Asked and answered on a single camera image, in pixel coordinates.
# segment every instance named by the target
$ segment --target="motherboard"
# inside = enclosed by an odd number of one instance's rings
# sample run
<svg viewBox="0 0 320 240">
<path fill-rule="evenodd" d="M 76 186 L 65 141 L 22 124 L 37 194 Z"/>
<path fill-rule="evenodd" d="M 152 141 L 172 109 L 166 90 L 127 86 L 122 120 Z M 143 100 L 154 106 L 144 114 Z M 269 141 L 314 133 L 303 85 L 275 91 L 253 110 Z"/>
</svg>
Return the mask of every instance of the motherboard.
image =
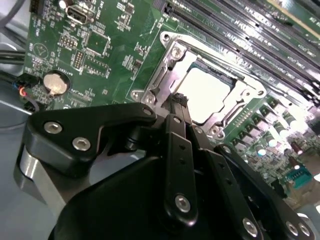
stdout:
<svg viewBox="0 0 320 240">
<path fill-rule="evenodd" d="M 41 81 L 26 91 L 48 110 L 142 102 L 157 114 L 184 94 L 213 145 L 233 145 L 297 206 L 294 191 L 320 184 L 319 9 L 312 0 L 33 0 L 23 70 Z"/>
</svg>

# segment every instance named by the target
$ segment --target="red wire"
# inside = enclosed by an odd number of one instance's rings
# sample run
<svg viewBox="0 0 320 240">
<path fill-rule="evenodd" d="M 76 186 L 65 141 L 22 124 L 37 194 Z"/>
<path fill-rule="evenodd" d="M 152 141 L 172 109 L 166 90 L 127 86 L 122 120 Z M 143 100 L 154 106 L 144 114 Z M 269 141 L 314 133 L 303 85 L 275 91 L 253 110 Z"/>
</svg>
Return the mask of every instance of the red wire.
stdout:
<svg viewBox="0 0 320 240">
<path fill-rule="evenodd" d="M 27 93 L 25 92 L 25 87 L 23 86 L 23 87 L 19 87 L 19 94 L 20 94 L 20 96 L 22 96 L 22 97 L 25 97 L 25 96 L 27 96 Z"/>
</svg>

